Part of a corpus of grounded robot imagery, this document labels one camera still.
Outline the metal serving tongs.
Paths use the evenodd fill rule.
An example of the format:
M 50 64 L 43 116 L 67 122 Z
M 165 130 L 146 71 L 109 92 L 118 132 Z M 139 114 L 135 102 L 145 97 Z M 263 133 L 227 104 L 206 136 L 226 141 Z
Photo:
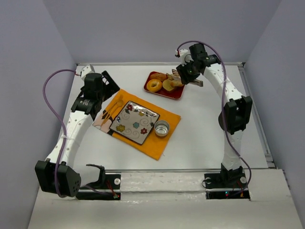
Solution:
M 167 75 L 167 79 L 169 79 L 169 80 L 182 81 L 179 73 L 175 69 L 172 69 L 172 73 L 167 73 L 166 75 Z M 203 87 L 203 81 L 197 80 L 197 79 L 190 82 L 189 84 L 196 85 L 196 86 L 199 86 L 199 87 Z

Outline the pale plain bagel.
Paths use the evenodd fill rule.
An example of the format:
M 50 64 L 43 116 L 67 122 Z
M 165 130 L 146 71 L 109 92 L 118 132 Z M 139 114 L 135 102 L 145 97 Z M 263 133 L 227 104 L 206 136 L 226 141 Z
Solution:
M 182 84 L 181 81 L 178 80 L 169 80 L 169 84 L 171 87 L 182 87 L 184 84 Z

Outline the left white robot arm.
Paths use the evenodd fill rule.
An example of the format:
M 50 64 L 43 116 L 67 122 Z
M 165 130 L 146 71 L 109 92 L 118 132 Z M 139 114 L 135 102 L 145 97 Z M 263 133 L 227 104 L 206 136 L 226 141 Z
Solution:
M 106 172 L 103 166 L 86 164 L 87 170 L 82 173 L 74 170 L 74 160 L 102 103 L 120 90 L 107 71 L 96 73 L 91 65 L 85 66 L 79 76 L 84 85 L 71 107 L 66 124 L 47 99 L 47 85 L 44 84 L 42 89 L 47 106 L 60 121 L 62 135 L 46 159 L 36 163 L 35 173 L 42 191 L 57 194 L 61 198 L 76 196 L 81 187 L 89 188 L 90 184 L 105 183 Z

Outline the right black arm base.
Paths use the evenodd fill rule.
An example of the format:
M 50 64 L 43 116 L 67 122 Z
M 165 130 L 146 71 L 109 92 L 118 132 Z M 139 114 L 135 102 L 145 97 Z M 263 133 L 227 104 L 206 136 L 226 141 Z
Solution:
M 227 170 L 221 165 L 220 172 L 206 173 L 202 181 L 206 198 L 212 199 L 248 199 L 250 193 L 243 168 Z

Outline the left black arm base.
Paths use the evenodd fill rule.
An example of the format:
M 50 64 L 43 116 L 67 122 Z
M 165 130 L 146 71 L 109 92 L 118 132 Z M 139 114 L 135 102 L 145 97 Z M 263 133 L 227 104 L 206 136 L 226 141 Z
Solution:
M 78 200 L 121 200 L 121 173 L 108 173 L 100 165 L 87 164 L 86 169 L 99 170 L 98 180 L 81 187 L 76 194 Z

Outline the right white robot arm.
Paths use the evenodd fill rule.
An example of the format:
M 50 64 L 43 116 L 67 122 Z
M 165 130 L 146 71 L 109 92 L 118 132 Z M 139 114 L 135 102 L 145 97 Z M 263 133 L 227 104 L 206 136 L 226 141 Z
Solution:
M 196 83 L 203 75 L 213 86 L 221 99 L 221 112 L 218 117 L 224 132 L 224 157 L 219 173 L 205 174 L 203 186 L 214 188 L 245 188 L 251 180 L 245 176 L 242 165 L 246 161 L 240 154 L 243 132 L 249 123 L 253 101 L 234 86 L 227 75 L 225 64 L 218 52 L 208 54 L 208 44 L 190 41 L 191 46 L 183 49 L 181 45 L 175 56 L 181 61 L 176 70 L 182 84 Z

